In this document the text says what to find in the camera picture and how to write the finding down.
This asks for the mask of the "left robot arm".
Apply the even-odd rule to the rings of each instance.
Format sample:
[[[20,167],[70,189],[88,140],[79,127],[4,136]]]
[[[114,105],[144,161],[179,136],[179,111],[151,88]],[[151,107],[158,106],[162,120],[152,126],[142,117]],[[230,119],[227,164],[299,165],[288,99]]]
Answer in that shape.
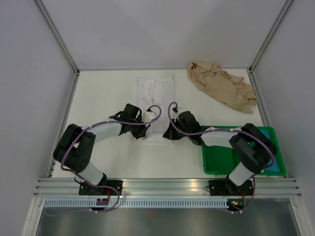
[[[101,195],[107,190],[106,175],[91,163],[94,145],[111,137],[130,132],[136,139],[144,138],[150,127],[142,119],[140,108],[126,104],[123,111],[108,120],[87,127],[70,124],[58,142],[53,158],[64,171],[78,175],[90,183],[90,189]]]

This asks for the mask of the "white t shirt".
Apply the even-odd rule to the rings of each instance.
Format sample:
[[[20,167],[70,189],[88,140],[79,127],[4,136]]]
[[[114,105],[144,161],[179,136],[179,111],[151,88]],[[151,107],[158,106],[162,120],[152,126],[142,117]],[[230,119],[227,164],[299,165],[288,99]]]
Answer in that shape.
[[[175,101],[175,83],[174,76],[169,75],[163,78],[156,77],[139,77],[137,78],[137,107],[142,110],[142,113],[152,105],[158,105],[151,110],[159,114],[159,109],[162,113],[160,118],[151,124],[146,136],[140,141],[151,144],[171,145],[173,142],[163,137],[163,134],[169,127],[168,106]]]

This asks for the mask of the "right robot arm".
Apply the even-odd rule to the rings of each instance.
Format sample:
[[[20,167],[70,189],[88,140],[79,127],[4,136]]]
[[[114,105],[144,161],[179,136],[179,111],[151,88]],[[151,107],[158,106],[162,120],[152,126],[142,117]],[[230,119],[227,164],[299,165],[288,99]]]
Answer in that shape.
[[[241,191],[253,193],[253,178],[265,168],[275,164],[277,146],[251,123],[238,128],[216,128],[200,125],[190,111],[179,107],[169,109],[175,117],[163,137],[172,141],[188,138],[194,145],[207,148],[231,150],[239,158],[239,163],[223,180],[210,181],[218,185],[211,195],[237,195]]]

